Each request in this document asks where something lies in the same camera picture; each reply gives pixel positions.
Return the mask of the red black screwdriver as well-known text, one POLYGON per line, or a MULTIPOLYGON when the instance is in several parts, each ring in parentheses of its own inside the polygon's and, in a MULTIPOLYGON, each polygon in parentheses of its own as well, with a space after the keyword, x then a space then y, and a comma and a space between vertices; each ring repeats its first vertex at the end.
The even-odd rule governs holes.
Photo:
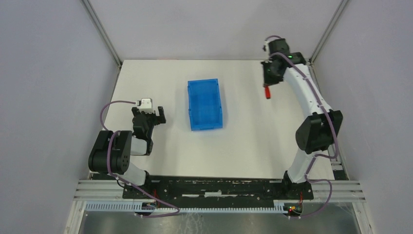
POLYGON ((266 99, 271 99, 271 92, 268 86, 265 86, 264 92, 265 92, 266 99))

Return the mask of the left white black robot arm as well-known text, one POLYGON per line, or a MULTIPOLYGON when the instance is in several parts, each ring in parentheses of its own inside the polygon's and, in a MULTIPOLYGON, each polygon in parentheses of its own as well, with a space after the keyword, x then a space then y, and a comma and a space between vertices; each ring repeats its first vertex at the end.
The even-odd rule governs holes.
POLYGON ((142 186, 149 173, 131 163, 132 156, 149 156, 153 149, 152 133, 156 125, 165 124, 164 108, 158 113, 132 108, 132 130, 99 132, 88 158, 90 171, 114 175, 116 179, 142 186))

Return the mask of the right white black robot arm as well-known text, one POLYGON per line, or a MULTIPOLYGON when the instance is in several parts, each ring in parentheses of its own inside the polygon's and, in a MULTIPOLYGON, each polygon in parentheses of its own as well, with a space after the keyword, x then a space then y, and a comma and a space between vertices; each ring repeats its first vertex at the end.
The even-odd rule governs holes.
POLYGON ((318 158, 331 157, 324 152, 331 146, 338 146, 337 135, 343 115, 334 111, 324 100, 313 82, 309 67, 303 63, 293 63, 292 55, 275 52, 264 61, 266 73, 281 78, 292 88, 302 109, 303 123, 296 130, 298 151, 287 175, 292 183, 308 181, 318 158))

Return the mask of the blue plastic bin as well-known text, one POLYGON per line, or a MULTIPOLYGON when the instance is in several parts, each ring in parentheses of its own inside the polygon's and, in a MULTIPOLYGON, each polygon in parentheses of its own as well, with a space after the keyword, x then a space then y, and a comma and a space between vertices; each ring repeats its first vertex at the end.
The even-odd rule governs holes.
POLYGON ((218 79, 188 81, 188 115, 192 131, 223 128, 218 79))

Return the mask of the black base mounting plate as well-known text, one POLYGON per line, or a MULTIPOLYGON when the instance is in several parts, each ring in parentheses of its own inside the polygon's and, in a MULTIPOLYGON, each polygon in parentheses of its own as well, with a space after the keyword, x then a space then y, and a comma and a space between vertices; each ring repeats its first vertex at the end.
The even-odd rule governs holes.
POLYGON ((275 200, 312 200, 309 182, 283 179, 150 175, 142 189, 178 208, 272 208, 275 200))

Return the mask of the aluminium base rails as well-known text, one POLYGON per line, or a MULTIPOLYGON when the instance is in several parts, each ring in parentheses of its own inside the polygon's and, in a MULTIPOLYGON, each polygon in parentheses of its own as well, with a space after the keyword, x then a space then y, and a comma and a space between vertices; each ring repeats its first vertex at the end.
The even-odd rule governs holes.
POLYGON ((115 180, 80 180, 74 201, 117 201, 123 199, 123 192, 115 180))

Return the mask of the grey aluminium frame rail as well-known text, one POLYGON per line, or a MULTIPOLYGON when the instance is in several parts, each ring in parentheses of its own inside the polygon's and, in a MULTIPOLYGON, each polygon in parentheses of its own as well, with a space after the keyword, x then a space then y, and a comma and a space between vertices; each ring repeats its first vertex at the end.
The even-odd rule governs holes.
POLYGON ((323 31, 321 38, 319 39, 310 59, 309 62, 313 64, 317 58, 319 57, 324 45, 326 44, 327 40, 329 39, 332 31, 334 30, 336 24, 338 23, 342 13, 345 11, 347 8, 347 5, 349 4, 350 0, 341 0, 338 7, 336 8, 332 18, 330 19, 327 27, 323 31))

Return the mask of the left aluminium corner post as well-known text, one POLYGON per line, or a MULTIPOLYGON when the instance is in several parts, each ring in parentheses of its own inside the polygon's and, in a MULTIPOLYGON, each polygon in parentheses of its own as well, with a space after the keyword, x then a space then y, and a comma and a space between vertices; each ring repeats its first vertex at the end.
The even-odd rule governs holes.
POLYGON ((80 0, 83 7, 86 10, 87 15, 92 20, 94 27, 96 28, 98 34, 100 35, 101 39, 103 40, 104 44, 106 45, 107 49, 109 50, 114 62, 116 63, 118 69, 121 69, 123 61, 120 58, 119 54, 117 53, 112 41, 109 38, 108 33, 106 32, 101 20, 97 12, 95 11, 92 3, 90 0, 80 0))

